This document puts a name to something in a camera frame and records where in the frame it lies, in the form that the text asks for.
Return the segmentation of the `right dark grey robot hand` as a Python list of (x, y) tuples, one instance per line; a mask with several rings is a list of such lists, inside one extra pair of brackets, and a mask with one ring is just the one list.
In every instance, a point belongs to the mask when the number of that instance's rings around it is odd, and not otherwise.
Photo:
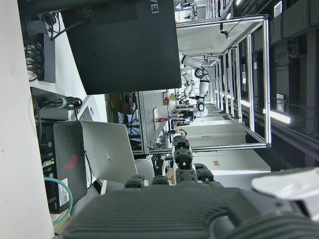
[(66, 226), (64, 239), (316, 239), (319, 224), (298, 202), (224, 187), (193, 169), (187, 138), (173, 139), (176, 183), (132, 176), (122, 190), (93, 199)]

